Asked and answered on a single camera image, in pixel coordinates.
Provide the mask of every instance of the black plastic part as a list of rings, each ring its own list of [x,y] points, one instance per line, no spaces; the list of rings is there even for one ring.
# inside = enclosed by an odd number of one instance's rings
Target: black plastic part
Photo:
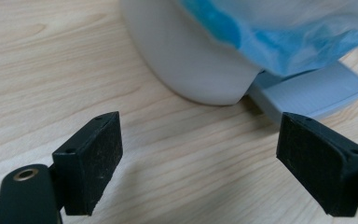
[[[123,154],[118,112],[92,119],[53,153],[70,216],[91,216]]]
[[[61,223],[46,165],[24,166],[4,178],[0,188],[0,224],[4,223]]]
[[[278,159],[327,214],[353,217],[358,207],[358,145],[314,119],[284,113]]]

